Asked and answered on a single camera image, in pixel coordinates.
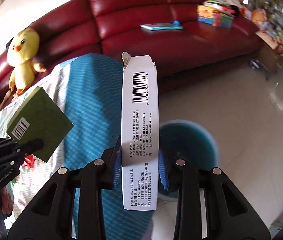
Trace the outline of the person's left hand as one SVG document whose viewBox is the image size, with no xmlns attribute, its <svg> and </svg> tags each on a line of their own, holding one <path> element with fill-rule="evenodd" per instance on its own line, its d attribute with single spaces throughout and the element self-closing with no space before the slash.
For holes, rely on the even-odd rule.
<svg viewBox="0 0 283 240">
<path fill-rule="evenodd" d="M 7 187 L 0 190 L 0 208 L 4 215 L 10 215 L 14 209 L 13 200 Z"/>
</svg>

